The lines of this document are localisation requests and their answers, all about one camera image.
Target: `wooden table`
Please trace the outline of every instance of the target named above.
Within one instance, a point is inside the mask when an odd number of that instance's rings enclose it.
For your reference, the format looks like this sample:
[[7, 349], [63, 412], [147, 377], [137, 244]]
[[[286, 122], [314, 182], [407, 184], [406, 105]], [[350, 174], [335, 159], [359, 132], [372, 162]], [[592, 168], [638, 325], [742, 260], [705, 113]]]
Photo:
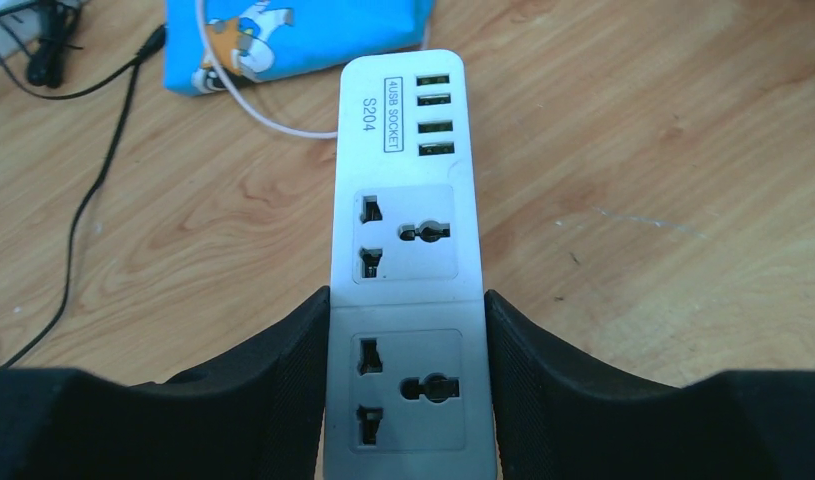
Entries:
[[[164, 11], [96, 0], [84, 17], [68, 90]], [[449, 0], [432, 46], [468, 69], [487, 288], [667, 384], [815, 368], [815, 2]], [[333, 129], [339, 70], [247, 95]], [[67, 316], [23, 365], [162, 381], [328, 282], [335, 143], [261, 128], [227, 95], [169, 93], [159, 57], [143, 71]], [[0, 363], [59, 302], [125, 83], [42, 102], [0, 71]]]

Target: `white object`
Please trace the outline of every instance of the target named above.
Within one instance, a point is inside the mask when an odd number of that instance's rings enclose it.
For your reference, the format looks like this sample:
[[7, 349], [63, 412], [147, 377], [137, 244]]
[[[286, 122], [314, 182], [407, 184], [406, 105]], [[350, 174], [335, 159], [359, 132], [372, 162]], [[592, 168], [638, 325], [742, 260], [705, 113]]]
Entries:
[[[216, 61], [216, 53], [213, 50], [213, 45], [210, 43], [210, 39], [207, 36], [207, 18], [204, 13], [205, 0], [195, 0], [195, 18], [198, 22], [198, 35], [201, 37], [201, 43], [204, 45], [204, 50], [206, 51], [206, 59], [209, 63], [213, 66], [216, 74], [221, 79], [222, 83], [224, 84], [227, 91], [230, 92], [230, 95], [236, 100], [236, 103], [242, 107], [243, 110], [248, 112], [248, 115], [251, 115], [255, 120], [262, 123], [263, 125], [277, 130], [282, 133], [286, 133], [289, 135], [293, 135], [296, 137], [302, 138], [311, 138], [311, 139], [319, 139], [319, 140], [327, 140], [331, 138], [336, 138], [337, 132], [308, 132], [305, 130], [297, 130], [291, 127], [287, 127], [285, 125], [281, 125], [270, 118], [267, 118], [260, 112], [258, 112], [254, 107], [245, 100], [245, 97], [239, 93], [239, 89], [236, 88], [236, 85], [230, 80], [227, 72], [224, 70], [224, 67], [221, 65], [221, 62]], [[263, 1], [259, 2], [264, 4], [268, 4], [268, 2]], [[422, 40], [421, 49], [425, 50], [428, 47], [428, 42], [430, 41], [430, 27], [425, 28], [425, 36]]]
[[466, 97], [445, 50], [342, 73], [327, 480], [496, 478]]
[[[27, 0], [0, 0], [0, 10], [26, 2]], [[80, 0], [70, 0], [65, 3], [77, 5], [81, 2]], [[31, 9], [18, 12], [14, 15], [8, 15], [2, 18], [1, 21], [16, 33], [22, 43], [27, 43], [39, 36], [39, 16]], [[18, 44], [16, 44], [15, 40], [0, 26], [1, 58], [9, 58], [10, 55], [18, 50]]]

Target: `cartoon dog print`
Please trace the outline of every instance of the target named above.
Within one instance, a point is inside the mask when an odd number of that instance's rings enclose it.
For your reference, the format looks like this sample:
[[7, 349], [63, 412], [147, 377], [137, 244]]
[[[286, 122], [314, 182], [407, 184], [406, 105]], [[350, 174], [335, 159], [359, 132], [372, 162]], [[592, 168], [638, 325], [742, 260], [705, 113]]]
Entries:
[[[268, 10], [268, 5], [268, 0], [258, 1], [237, 17], [213, 19], [207, 25], [207, 37], [216, 60], [234, 84], [258, 81], [257, 76], [274, 65], [275, 55], [268, 45], [269, 37], [283, 25], [292, 26], [291, 8]], [[192, 85], [202, 93], [224, 90], [224, 84], [207, 57], [205, 51], [200, 67], [192, 74]]]

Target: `usb port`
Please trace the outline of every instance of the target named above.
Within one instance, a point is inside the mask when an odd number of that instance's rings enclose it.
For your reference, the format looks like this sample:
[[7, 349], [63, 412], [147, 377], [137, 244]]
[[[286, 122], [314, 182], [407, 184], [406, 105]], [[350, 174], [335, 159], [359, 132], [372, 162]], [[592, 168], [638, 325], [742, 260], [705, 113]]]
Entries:
[[454, 142], [426, 143], [419, 145], [419, 156], [446, 155], [454, 153]]
[[454, 131], [454, 122], [446, 120], [443, 122], [424, 122], [419, 124], [419, 133], [436, 133]]
[[419, 106], [425, 107], [428, 105], [444, 105], [451, 103], [451, 95], [448, 93], [440, 93], [439, 95], [420, 95]]
[[422, 77], [416, 77], [416, 85], [419, 87], [449, 82], [450, 79], [448, 78], [448, 75], [425, 75]]

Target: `blue package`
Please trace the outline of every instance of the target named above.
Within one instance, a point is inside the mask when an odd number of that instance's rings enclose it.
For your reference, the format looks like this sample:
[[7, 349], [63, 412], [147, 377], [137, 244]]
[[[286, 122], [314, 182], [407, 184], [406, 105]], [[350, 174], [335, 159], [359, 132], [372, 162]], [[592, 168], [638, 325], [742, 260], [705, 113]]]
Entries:
[[[299, 75], [422, 41], [434, 0], [206, 0], [207, 35], [237, 86]], [[223, 91], [206, 59], [195, 0], [167, 0], [165, 86]]]

